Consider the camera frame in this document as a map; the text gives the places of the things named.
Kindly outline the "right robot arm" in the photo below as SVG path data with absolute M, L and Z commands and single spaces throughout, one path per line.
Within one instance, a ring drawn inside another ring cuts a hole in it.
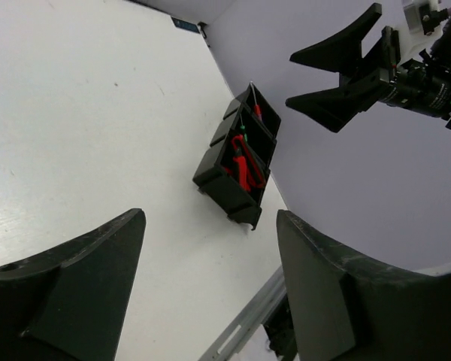
M 451 8 L 405 1 L 403 26 L 385 27 L 371 5 L 292 62 L 339 74 L 339 85 L 286 100 L 331 132 L 374 103 L 440 118 L 451 129 Z M 295 342 L 302 360 L 451 360 L 451 263 L 408 271 L 322 234 L 291 211 L 277 238 Z

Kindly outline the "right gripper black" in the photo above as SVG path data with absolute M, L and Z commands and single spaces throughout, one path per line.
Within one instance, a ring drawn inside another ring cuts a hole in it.
M 398 31 L 385 26 L 380 39 L 362 57 L 362 41 L 381 16 L 382 5 L 373 3 L 345 29 L 293 53 L 290 62 L 340 73 L 340 86 L 288 98 L 286 106 L 338 133 L 358 113 L 385 102 L 401 60 Z

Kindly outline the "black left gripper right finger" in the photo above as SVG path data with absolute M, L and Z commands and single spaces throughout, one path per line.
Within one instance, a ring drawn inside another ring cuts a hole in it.
M 409 271 L 291 211 L 277 239 L 302 360 L 451 360 L 451 263 Z

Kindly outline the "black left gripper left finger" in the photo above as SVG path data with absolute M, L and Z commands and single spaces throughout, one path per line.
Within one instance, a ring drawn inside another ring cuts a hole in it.
M 113 360 L 146 229 L 133 208 L 0 267 L 0 360 Z

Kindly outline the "blue handle screwdriver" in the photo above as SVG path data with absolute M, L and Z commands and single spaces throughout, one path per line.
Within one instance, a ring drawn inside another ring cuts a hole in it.
M 262 122 L 263 121 L 262 111 L 261 111 L 261 108 L 259 106 L 259 102 L 258 102 L 258 99 L 256 96 L 256 88 L 252 81 L 250 81 L 250 88 L 251 88 L 251 93 L 253 95 L 253 101 L 254 101 L 254 106 L 253 106 L 254 113 L 258 117 L 258 119 Z

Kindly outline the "red black utility knife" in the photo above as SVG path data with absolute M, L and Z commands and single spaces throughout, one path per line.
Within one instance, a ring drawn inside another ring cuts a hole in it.
M 231 139 L 231 145 L 234 151 L 232 161 L 235 170 L 225 168 L 227 173 L 234 175 L 241 188 L 248 193 L 253 189 L 263 189 L 266 185 L 265 173 L 243 135 L 235 135 Z

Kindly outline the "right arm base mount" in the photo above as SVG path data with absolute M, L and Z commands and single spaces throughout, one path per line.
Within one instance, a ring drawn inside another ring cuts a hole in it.
M 298 355 L 289 300 L 284 296 L 263 324 L 268 335 L 268 349 L 278 360 L 293 361 Z

